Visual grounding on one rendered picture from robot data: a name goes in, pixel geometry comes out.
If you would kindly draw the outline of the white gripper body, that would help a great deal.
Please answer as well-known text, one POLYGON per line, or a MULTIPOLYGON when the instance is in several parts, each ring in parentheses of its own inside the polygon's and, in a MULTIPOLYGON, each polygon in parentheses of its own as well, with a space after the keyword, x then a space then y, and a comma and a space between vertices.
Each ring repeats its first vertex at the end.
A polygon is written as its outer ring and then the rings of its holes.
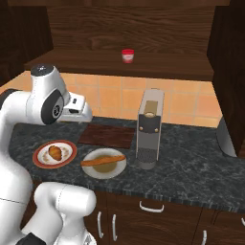
POLYGON ((92 110, 88 103, 84 104, 84 108, 78 113, 63 113, 59 120, 61 122, 77 122, 77 123, 89 123, 92 121, 92 110))

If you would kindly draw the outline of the dark brown cutting board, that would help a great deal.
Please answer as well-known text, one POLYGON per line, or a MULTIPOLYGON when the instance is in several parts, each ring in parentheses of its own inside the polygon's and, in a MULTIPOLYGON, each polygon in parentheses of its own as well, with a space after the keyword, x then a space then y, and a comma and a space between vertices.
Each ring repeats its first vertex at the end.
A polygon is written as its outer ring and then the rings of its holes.
POLYGON ((134 128, 89 123, 81 133, 78 143, 129 149, 134 128))

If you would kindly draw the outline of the brown croissant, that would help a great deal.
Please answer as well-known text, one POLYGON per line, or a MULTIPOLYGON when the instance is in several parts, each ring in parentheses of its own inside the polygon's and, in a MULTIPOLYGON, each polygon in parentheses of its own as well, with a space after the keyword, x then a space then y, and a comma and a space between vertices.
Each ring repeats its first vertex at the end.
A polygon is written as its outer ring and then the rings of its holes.
POLYGON ((62 159, 61 149, 55 145, 51 145, 49 147, 49 155, 56 161, 60 161, 62 159))

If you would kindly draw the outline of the red-lidded jam jar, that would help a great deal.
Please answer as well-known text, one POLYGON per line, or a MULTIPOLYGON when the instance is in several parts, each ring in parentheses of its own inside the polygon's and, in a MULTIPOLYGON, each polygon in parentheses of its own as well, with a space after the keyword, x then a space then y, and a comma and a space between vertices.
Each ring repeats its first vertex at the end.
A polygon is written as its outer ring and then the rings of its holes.
POLYGON ((134 51, 132 49, 122 50, 122 61, 124 63, 132 63, 134 59, 134 51))

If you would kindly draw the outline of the dark wooden cabinet door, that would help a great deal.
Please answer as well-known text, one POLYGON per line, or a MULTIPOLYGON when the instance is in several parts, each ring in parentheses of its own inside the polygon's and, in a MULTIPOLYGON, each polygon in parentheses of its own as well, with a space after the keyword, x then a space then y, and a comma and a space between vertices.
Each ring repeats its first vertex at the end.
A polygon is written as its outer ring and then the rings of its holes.
POLYGON ((245 159, 245 0, 215 8, 207 56, 235 157, 245 159))
POLYGON ((53 48, 45 7, 10 7, 8 0, 0 0, 0 86, 53 48))

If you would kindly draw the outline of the long orange baguette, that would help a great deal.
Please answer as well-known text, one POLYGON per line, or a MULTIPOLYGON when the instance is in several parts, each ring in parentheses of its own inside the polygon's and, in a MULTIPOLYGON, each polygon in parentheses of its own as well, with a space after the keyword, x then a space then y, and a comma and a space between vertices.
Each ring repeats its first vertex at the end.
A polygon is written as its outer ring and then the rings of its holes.
POLYGON ((122 161, 124 159, 125 159, 124 155, 107 156, 107 157, 102 157, 102 158, 95 159, 95 160, 81 161, 80 164, 82 167, 92 167, 92 166, 110 164, 110 163, 122 161))

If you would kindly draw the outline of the red-rimmed white plate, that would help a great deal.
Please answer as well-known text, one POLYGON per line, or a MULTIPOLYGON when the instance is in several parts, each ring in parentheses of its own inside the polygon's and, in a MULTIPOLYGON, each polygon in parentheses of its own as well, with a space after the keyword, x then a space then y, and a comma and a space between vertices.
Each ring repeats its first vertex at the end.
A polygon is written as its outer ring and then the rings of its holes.
POLYGON ((40 146, 33 154, 33 162, 41 168, 59 168, 64 167, 74 160, 77 155, 77 147, 66 140, 50 141, 40 146), (56 161, 49 155, 49 147, 58 146, 62 152, 62 159, 56 161))

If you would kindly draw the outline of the plain white plate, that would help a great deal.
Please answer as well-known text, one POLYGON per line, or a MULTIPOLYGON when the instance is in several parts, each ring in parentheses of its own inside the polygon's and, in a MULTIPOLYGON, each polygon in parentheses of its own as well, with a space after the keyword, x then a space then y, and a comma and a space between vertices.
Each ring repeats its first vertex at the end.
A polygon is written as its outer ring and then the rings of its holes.
MULTIPOLYGON (((91 151, 84 157, 84 160, 95 160, 105 156, 116 156, 122 155, 119 150, 113 148, 99 148, 91 151)), ((121 174, 126 168, 126 160, 123 159, 119 162, 94 166, 94 167, 83 167, 83 171, 96 179, 110 179, 121 174)))

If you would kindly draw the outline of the grey coffee machine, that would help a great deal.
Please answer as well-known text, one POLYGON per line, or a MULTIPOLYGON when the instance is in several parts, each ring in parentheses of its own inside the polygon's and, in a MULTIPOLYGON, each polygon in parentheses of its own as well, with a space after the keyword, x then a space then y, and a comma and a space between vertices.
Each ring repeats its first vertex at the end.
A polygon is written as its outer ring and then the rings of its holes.
POLYGON ((144 91, 137 120, 136 161, 142 169, 153 169, 159 159, 165 93, 144 91))

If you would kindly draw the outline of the dark wooden cupboard door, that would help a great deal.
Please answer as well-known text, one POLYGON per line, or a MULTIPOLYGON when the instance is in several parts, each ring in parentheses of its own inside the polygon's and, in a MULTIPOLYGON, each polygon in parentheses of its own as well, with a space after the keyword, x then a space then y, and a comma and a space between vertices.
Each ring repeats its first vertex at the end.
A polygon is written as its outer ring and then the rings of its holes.
POLYGON ((110 245, 191 245, 202 209, 184 204, 107 193, 110 245), (160 209, 161 213, 139 208, 160 209), (116 218, 117 241, 112 236, 112 216, 116 218))
POLYGON ((202 209, 191 245, 201 245, 207 231, 206 245, 245 245, 245 213, 202 209))
POLYGON ((95 190, 96 203, 90 206, 90 215, 84 217, 84 223, 88 232, 96 239, 97 245, 109 245, 108 224, 107 224, 107 201, 104 191, 95 190), (103 238, 99 238, 97 216, 101 212, 101 229, 103 238))

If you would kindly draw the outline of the dark wooden wall cabinet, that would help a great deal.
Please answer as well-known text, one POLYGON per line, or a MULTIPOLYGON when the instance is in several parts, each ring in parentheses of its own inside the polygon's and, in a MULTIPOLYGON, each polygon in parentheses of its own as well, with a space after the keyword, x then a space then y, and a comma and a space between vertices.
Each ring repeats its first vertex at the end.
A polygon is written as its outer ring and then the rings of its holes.
POLYGON ((25 64, 52 63, 59 71, 93 75, 204 80, 214 10, 230 0, 152 0, 139 6, 48 7, 54 48, 25 64), (123 49, 132 49, 124 63, 123 49))

